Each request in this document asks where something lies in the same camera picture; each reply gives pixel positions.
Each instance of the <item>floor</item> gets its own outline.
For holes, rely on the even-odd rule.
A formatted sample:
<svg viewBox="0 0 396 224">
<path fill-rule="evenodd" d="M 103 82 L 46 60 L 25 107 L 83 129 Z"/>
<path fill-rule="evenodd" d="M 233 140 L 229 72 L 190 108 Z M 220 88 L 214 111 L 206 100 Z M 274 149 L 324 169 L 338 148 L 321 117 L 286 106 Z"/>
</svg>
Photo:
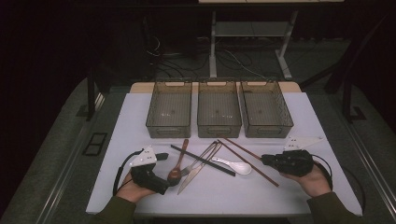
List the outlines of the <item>floor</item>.
<svg viewBox="0 0 396 224">
<path fill-rule="evenodd" d="M 157 77 L 208 77 L 208 42 L 199 38 L 199 54 L 186 58 L 172 49 L 158 60 Z M 285 58 L 293 76 L 301 83 L 335 63 L 345 52 L 346 40 L 299 40 L 290 42 Z M 274 50 L 278 39 L 220 39 L 217 43 L 218 77 L 271 77 L 282 80 Z M 303 89 L 314 107 L 332 149 L 345 169 L 350 185 L 364 209 L 366 223 L 395 223 L 396 137 L 364 94 L 353 89 L 352 105 L 366 117 L 352 124 L 341 115 L 341 94 L 323 90 L 327 78 Z M 64 104 L 34 163 L 18 188 L 0 223 L 88 223 L 85 213 L 106 144 L 113 132 L 128 86 L 114 86 L 98 98 L 97 112 L 86 120 L 86 80 Z M 93 133 L 107 133 L 102 152 L 83 156 Z M 279 223 L 261 218 L 239 219 L 239 223 Z M 178 223 L 180 220 L 154 220 Z M 230 223 L 215 220 L 216 223 Z M 313 223 L 311 217 L 291 217 L 289 223 Z"/>
</svg>

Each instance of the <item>wooden spoon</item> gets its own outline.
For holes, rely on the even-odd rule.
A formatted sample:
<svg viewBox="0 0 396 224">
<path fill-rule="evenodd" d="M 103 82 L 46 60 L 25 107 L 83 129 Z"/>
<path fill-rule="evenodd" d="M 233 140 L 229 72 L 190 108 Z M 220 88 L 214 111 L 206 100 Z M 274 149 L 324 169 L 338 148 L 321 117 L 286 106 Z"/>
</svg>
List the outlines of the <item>wooden spoon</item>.
<svg viewBox="0 0 396 224">
<path fill-rule="evenodd" d="M 181 149 L 186 150 L 188 144 L 189 144 L 189 139 L 184 139 L 183 147 Z M 184 153 L 180 153 L 180 156 L 178 157 L 177 165 L 175 166 L 175 168 L 171 170 L 171 172 L 169 172 L 167 180 L 171 187 L 178 185 L 178 183 L 180 182 L 181 179 L 180 164 L 181 164 L 181 160 L 183 159 L 183 156 Z"/>
</svg>

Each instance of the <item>person's right hand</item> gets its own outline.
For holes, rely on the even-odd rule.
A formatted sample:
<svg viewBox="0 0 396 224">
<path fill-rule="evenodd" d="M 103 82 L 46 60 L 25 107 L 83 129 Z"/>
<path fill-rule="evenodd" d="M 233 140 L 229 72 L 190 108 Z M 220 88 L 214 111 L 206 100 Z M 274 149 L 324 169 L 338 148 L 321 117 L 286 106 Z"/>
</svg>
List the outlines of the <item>person's right hand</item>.
<svg viewBox="0 0 396 224">
<path fill-rule="evenodd" d="M 281 175 L 297 181 L 305 193 L 311 197 L 317 197 L 319 195 L 332 192 L 326 177 L 316 165 L 314 165 L 311 173 L 301 177 L 282 173 Z"/>
</svg>

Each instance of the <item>person's left hand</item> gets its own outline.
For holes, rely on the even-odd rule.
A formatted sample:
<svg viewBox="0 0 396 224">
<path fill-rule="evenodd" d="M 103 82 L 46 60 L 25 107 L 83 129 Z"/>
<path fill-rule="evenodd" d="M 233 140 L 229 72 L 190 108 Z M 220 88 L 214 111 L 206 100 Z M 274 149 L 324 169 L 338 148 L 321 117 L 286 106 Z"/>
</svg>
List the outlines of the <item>person's left hand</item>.
<svg viewBox="0 0 396 224">
<path fill-rule="evenodd" d="M 131 172 L 125 176 L 122 181 L 122 187 L 117 192 L 116 196 L 128 200 L 131 203 L 137 203 L 142 198 L 155 194 L 151 189 L 142 188 L 134 183 Z"/>
</svg>

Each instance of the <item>white plastic spoon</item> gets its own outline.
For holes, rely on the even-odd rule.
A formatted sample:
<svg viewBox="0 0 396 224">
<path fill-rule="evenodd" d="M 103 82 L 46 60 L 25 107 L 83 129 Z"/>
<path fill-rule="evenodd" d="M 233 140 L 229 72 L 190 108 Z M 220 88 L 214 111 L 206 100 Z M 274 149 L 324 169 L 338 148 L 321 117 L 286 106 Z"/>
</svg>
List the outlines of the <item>white plastic spoon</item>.
<svg viewBox="0 0 396 224">
<path fill-rule="evenodd" d="M 245 162 L 238 162 L 238 161 L 226 161 L 219 157 L 213 157 L 212 161 L 218 161 L 229 165 L 233 170 L 235 170 L 240 175 L 248 175 L 251 172 L 251 166 Z"/>
</svg>

